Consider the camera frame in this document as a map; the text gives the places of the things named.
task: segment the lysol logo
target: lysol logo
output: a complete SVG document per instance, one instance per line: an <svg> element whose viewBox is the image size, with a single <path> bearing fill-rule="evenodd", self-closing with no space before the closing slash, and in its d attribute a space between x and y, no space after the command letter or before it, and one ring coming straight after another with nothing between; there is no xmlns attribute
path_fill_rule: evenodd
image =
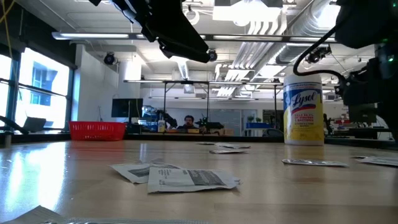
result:
<svg viewBox="0 0 398 224"><path fill-rule="evenodd" d="M317 107L318 93L316 91L303 91L292 97L292 114Z"/></svg>

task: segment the window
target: window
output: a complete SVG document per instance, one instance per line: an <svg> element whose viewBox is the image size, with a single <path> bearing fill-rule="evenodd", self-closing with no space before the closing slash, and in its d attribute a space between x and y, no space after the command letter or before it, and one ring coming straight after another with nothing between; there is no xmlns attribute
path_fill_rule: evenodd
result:
<svg viewBox="0 0 398 224"><path fill-rule="evenodd" d="M69 76L67 66L26 48L19 71L16 123L23 126L29 116L45 118L45 128L64 128Z"/></svg>
<svg viewBox="0 0 398 224"><path fill-rule="evenodd" d="M0 55L0 78L5 80L10 79L11 74L11 58ZM6 116L7 113L7 101L8 101L8 83L0 83L0 116Z"/></svg>

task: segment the computer screen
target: computer screen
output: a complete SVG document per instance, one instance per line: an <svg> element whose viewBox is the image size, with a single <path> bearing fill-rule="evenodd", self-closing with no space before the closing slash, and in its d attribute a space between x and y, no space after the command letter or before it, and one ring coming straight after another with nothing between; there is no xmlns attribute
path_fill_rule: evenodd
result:
<svg viewBox="0 0 398 224"><path fill-rule="evenodd" d="M376 107L374 103L348 106L349 120L360 123L376 123Z"/></svg>
<svg viewBox="0 0 398 224"><path fill-rule="evenodd" d="M132 118L142 117L143 99L113 99L112 100L112 117L113 118Z"/></svg>

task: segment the red plastic basket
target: red plastic basket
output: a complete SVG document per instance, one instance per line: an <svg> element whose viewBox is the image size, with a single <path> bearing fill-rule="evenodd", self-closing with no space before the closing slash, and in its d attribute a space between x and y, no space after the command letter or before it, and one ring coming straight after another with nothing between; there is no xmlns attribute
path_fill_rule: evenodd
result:
<svg viewBox="0 0 398 224"><path fill-rule="evenodd" d="M70 136L77 141L119 141L125 129L126 124L117 122L69 122Z"/></svg>

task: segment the person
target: person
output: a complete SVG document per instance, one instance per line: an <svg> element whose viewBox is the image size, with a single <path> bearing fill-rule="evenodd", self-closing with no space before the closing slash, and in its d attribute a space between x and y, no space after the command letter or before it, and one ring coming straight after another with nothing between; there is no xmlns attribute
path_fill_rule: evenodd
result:
<svg viewBox="0 0 398 224"><path fill-rule="evenodd" d="M200 132L206 132L206 128L205 127L201 127L201 128L197 128L193 125L193 122L195 121L195 118L193 118L193 116L191 115L186 115L184 118L184 125L183 126L179 126L177 129L200 129Z"/></svg>

